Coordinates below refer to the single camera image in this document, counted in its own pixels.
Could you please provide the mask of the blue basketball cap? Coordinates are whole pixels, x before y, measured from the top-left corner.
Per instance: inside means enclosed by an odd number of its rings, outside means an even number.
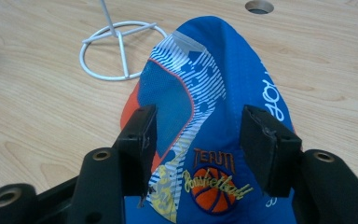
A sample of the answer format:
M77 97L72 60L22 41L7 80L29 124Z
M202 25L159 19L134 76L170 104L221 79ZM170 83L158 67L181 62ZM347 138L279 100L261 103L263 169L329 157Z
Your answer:
M296 224L288 198L263 193L240 147L245 105L286 127L288 107L260 58L227 22L189 20L152 50L126 103L155 105L157 149L144 203L125 200L127 224Z

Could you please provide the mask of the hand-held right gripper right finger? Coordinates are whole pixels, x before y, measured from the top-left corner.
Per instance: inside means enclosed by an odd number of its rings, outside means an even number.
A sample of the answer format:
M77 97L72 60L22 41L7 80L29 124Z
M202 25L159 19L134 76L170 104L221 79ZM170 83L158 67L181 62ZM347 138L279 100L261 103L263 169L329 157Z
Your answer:
M246 105L240 145L259 187L271 197L288 197L302 140L268 111Z

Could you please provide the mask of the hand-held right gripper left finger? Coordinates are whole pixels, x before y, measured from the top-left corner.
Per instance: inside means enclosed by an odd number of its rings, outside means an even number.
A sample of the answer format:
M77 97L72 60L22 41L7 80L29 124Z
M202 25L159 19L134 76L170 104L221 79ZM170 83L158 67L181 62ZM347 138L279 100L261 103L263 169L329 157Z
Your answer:
M157 136L156 106L135 109L114 144L119 153L124 196L144 198L149 193Z

